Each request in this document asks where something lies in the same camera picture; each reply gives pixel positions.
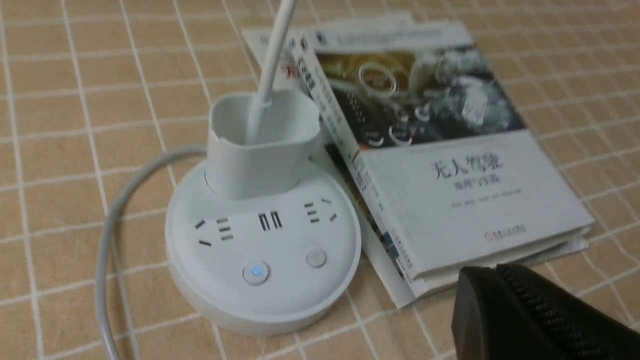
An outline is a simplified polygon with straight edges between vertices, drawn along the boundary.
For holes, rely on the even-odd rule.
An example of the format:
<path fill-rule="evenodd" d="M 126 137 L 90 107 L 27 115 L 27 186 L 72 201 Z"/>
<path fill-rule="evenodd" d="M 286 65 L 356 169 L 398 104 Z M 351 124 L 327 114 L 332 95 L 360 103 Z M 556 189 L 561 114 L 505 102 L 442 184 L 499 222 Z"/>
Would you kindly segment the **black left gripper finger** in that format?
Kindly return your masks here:
<path fill-rule="evenodd" d="M 458 273 L 459 360 L 637 360 L 639 334 L 520 264 Z"/>

